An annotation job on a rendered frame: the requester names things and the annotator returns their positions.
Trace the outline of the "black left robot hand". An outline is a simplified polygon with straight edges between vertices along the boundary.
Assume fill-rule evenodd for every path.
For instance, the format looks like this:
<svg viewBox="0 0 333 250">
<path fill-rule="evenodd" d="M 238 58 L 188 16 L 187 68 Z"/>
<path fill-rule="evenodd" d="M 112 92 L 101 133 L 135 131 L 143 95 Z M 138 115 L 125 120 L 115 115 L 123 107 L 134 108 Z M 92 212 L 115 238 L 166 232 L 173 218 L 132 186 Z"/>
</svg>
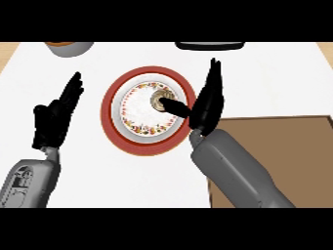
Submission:
<svg viewBox="0 0 333 250">
<path fill-rule="evenodd" d="M 81 73 L 76 72 L 66 83 L 60 97 L 48 105 L 39 104 L 33 107 L 33 149 L 61 146 L 82 92 Z"/>
</svg>

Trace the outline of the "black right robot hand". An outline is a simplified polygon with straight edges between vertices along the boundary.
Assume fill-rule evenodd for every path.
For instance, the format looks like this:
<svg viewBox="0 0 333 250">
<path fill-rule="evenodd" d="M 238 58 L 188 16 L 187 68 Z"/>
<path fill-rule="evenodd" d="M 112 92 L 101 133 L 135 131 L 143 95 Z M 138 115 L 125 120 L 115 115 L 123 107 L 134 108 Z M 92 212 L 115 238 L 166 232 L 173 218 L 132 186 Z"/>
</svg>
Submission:
<svg viewBox="0 0 333 250">
<path fill-rule="evenodd" d="M 216 128 L 224 109 L 221 62 L 210 59 L 204 86 L 197 95 L 193 107 L 181 102 L 160 98 L 165 111 L 188 119 L 188 128 L 197 129 L 206 137 Z"/>
</svg>

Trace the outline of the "brown cupcake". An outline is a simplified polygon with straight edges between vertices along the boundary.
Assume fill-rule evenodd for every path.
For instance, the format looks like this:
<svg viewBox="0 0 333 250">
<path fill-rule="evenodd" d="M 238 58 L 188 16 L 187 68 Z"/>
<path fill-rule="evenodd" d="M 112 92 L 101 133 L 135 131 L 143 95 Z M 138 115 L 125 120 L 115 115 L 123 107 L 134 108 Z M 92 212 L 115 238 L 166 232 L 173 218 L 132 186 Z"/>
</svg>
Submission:
<svg viewBox="0 0 333 250">
<path fill-rule="evenodd" d="M 175 99 L 175 96 L 173 96 L 173 93 L 172 91 L 169 90 L 157 90 L 151 97 L 150 97 L 150 105 L 151 105 L 151 108 L 159 111 L 159 112 L 165 112 L 165 107 L 163 107 L 163 104 L 160 103 L 160 98 L 165 98 L 165 99 L 169 99 L 169 100 L 173 100 Z"/>
</svg>

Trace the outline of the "red-rimmed floral plate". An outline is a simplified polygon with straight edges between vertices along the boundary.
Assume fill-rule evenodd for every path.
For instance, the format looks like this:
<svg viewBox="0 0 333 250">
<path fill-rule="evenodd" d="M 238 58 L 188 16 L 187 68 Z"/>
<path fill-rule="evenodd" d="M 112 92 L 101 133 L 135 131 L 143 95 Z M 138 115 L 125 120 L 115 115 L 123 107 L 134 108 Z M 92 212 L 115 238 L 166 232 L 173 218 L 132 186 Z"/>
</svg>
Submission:
<svg viewBox="0 0 333 250">
<path fill-rule="evenodd" d="M 187 120 L 156 109 L 166 91 L 191 107 L 196 97 L 184 77 L 160 66 L 125 72 L 110 84 L 100 104 L 100 125 L 112 144 L 141 156 L 169 151 L 188 134 Z"/>
</svg>

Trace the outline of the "brown wooden tray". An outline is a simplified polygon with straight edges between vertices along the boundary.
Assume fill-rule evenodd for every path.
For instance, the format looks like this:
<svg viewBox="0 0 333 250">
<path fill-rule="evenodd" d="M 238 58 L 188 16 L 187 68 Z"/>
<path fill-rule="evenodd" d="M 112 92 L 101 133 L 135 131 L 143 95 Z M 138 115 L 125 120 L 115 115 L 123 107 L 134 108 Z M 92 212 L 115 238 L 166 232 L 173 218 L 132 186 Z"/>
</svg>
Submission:
<svg viewBox="0 0 333 250">
<path fill-rule="evenodd" d="M 297 207 L 333 207 L 333 120 L 327 116 L 224 118 L 225 130 Z"/>
</svg>

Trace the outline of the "black flat appliance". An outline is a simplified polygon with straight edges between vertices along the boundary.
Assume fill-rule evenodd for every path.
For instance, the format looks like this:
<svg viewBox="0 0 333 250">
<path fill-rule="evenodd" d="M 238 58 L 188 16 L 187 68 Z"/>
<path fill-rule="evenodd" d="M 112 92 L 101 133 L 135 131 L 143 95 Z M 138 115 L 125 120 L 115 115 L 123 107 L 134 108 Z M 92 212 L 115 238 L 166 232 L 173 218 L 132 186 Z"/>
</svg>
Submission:
<svg viewBox="0 0 333 250">
<path fill-rule="evenodd" d="M 224 51 L 240 49 L 243 42 L 175 42 L 175 47 L 191 51 Z"/>
</svg>

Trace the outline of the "grey bowl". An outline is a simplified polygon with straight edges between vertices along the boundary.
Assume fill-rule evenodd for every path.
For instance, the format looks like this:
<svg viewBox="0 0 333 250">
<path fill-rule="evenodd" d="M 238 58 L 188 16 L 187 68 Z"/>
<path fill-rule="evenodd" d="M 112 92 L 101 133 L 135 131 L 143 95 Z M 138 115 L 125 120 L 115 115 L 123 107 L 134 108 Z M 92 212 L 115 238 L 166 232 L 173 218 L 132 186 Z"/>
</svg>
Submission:
<svg viewBox="0 0 333 250">
<path fill-rule="evenodd" d="M 45 42 L 50 52 L 60 58 L 81 56 L 92 45 L 92 42 Z"/>
</svg>

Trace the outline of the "white placemat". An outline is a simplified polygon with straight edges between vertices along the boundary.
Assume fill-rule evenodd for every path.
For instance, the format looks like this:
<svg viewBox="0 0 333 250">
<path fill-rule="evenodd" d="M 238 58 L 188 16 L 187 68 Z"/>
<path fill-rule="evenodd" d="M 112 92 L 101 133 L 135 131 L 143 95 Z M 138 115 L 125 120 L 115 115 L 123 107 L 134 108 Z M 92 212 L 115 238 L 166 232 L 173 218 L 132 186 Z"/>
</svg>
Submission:
<svg viewBox="0 0 333 250">
<path fill-rule="evenodd" d="M 209 61 L 222 64 L 222 116 L 327 116 L 333 120 L 333 70 L 315 43 L 249 43 L 237 51 L 184 51 L 172 43 L 97 43 L 61 59 L 41 43 L 19 45 L 0 74 L 0 188 L 32 148 L 33 107 L 48 104 L 79 72 L 84 94 L 60 148 L 61 172 L 53 207 L 204 207 L 215 191 L 179 143 L 137 156 L 110 142 L 100 126 L 100 103 L 116 78 L 141 66 L 173 70 L 193 89 L 203 86 Z"/>
</svg>

